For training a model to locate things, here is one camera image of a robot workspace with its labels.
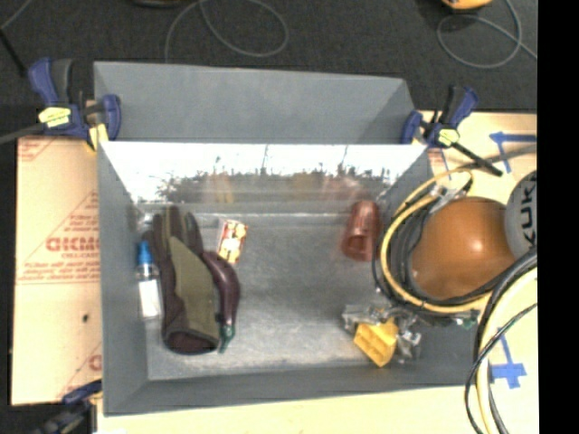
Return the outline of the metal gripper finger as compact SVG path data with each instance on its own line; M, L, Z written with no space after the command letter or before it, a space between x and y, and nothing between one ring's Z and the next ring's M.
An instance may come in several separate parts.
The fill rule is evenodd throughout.
M344 329L354 334L359 325L381 324L384 319L384 310L371 305L345 305L341 316Z
M421 353L422 334L411 330L399 332L396 337L398 361L416 360Z

